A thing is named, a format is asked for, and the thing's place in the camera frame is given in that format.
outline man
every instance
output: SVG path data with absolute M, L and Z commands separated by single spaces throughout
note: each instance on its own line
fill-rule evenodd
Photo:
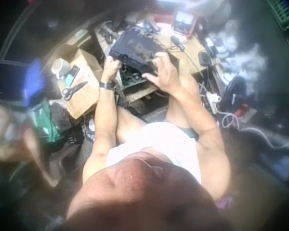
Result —
M 213 202 L 230 179 L 220 130 L 196 81 L 179 77 L 166 53 L 155 63 L 158 77 L 144 77 L 170 94 L 167 122 L 146 125 L 100 89 L 95 143 L 65 230 L 230 230 Z M 108 57 L 101 82 L 113 81 L 119 66 Z M 196 131 L 198 142 L 180 128 Z

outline screwdriver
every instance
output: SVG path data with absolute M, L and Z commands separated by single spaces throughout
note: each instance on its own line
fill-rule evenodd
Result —
M 180 50 L 181 52 L 185 53 L 185 55 L 188 57 L 188 59 L 189 59 L 189 60 L 192 62 L 192 64 L 197 68 L 197 70 L 198 70 L 198 72 L 200 73 L 201 77 L 202 77 L 203 79 L 205 79 L 204 76 L 203 76 L 203 74 L 202 74 L 202 72 L 199 70 L 198 66 L 194 63 L 194 61 L 192 60 L 192 58 L 185 52 L 185 46 L 180 42 L 180 40 L 179 40 L 176 36 L 174 36 L 174 35 L 172 35 L 172 36 L 170 37 L 170 40 L 171 40 L 171 42 L 172 42 L 176 47 L 179 48 L 179 50 Z

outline bare leg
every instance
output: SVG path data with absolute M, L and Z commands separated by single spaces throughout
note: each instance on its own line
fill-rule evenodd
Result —
M 118 106 L 117 112 L 117 140 L 119 143 L 125 143 L 134 132 L 139 131 L 145 125 L 145 122 L 122 107 Z
M 42 153 L 39 146 L 39 139 L 35 134 L 35 131 L 31 127 L 27 127 L 23 133 L 23 141 L 25 147 L 28 149 L 29 153 L 32 155 L 35 163 L 39 167 L 44 179 L 52 187 L 58 184 L 58 180 L 53 179 L 49 173 L 46 171 L 45 165 L 42 160 Z
M 195 100 L 200 103 L 200 95 L 196 80 L 192 76 L 187 76 L 180 77 L 180 81 L 186 91 L 194 96 Z M 182 128 L 191 127 L 181 105 L 173 97 L 170 97 L 169 99 L 169 109 L 166 119 Z M 218 200 L 225 191 L 223 186 L 225 185 L 224 182 L 228 182 L 228 179 L 221 177 L 221 172 L 230 171 L 228 157 L 221 153 L 211 153 L 208 155 L 208 153 L 203 151 L 201 145 L 197 143 L 196 146 L 202 185 L 215 200 Z

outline green crate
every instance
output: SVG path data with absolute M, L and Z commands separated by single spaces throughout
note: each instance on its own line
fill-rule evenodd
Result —
M 287 0 L 266 0 L 283 31 L 289 29 L 289 3 Z

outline scissors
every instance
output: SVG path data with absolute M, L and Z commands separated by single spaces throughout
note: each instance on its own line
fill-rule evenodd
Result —
M 65 101 L 70 101 L 73 97 L 73 95 L 79 91 L 80 89 L 82 89 L 88 82 L 82 82 L 79 83 L 78 85 L 74 86 L 73 88 L 65 88 L 62 91 L 62 94 L 64 95 L 64 100 Z

